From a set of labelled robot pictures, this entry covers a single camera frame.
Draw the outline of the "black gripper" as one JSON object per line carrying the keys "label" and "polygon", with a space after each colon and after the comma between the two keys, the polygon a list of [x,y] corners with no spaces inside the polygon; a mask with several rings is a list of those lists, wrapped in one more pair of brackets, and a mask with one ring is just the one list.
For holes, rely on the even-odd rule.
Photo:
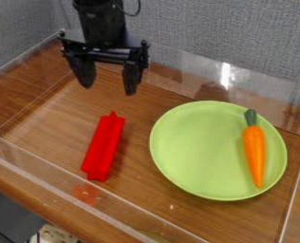
{"label": "black gripper", "polygon": [[64,57],[84,88],[92,88],[96,80],[96,62],[125,64],[122,70],[125,92],[134,95],[149,67],[149,44],[138,40],[126,27],[129,13],[124,0],[73,0],[81,27],[62,31]]}

